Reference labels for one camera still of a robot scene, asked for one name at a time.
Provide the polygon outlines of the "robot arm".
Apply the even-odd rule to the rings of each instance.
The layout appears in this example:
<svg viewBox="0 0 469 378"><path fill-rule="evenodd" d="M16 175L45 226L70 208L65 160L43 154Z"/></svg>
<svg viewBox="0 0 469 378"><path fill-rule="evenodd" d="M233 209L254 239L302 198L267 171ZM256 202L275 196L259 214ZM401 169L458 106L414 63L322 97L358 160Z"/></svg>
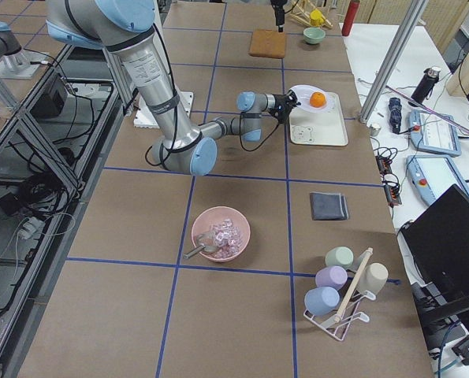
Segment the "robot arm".
<svg viewBox="0 0 469 378"><path fill-rule="evenodd" d="M72 46L105 49L121 60L162 131L150 148L152 165L204 176L215 166L218 139L236 135L244 141L259 141L263 113L284 123L300 104L294 91L242 92L236 100L238 117L193 124L182 104L169 56L159 54L154 45L159 34L156 14L152 1L47 2L47 29L52 38Z"/></svg>

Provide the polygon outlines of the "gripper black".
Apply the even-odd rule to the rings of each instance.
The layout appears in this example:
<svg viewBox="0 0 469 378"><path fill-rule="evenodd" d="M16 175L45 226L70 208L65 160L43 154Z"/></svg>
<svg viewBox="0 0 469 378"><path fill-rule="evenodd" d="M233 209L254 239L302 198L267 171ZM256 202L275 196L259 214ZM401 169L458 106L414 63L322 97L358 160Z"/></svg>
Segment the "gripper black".
<svg viewBox="0 0 469 378"><path fill-rule="evenodd" d="M275 24L279 32L284 31L285 26L285 6L288 0L270 0L270 4L275 12Z"/></svg>
<svg viewBox="0 0 469 378"><path fill-rule="evenodd" d="M298 102L298 96L293 90L286 94L268 94L268 114L279 124L284 124Z"/></svg>

